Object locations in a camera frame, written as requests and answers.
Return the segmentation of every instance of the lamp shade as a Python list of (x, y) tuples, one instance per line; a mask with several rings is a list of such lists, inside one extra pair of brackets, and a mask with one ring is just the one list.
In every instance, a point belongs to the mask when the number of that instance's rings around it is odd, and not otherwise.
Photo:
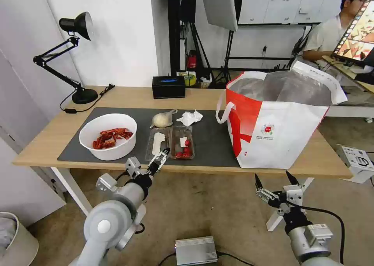
[(92, 18), (88, 12), (79, 14), (75, 19), (61, 18), (58, 22), (61, 29), (66, 32), (76, 32), (87, 40), (93, 38), (93, 23)]

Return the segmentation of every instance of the black box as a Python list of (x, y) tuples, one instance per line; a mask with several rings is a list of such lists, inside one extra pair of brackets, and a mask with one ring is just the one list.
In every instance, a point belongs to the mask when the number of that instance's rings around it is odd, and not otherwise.
[(183, 98), (186, 97), (186, 84), (183, 76), (153, 77), (153, 98)]

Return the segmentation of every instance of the man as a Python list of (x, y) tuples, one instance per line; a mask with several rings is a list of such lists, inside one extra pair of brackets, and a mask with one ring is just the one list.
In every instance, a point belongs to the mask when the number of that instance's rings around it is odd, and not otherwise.
[(365, 0), (342, 0), (340, 13), (310, 32), (304, 48), (303, 59), (316, 62), (320, 66), (326, 63), (322, 56), (331, 55), (353, 18)]

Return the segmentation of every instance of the whiteboard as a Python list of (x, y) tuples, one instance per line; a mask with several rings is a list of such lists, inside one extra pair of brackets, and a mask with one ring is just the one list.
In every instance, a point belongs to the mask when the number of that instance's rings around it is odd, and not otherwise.
[(341, 0), (243, 0), (239, 24), (315, 23), (340, 12)]

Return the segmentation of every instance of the tissue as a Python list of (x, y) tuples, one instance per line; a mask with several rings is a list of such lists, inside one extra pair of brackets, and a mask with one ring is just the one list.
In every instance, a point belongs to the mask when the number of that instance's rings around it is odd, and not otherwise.
[(182, 118), (177, 119), (178, 122), (181, 122), (185, 126), (190, 126), (194, 122), (198, 122), (203, 118), (199, 112), (195, 110), (194, 113), (191, 112), (184, 112)]

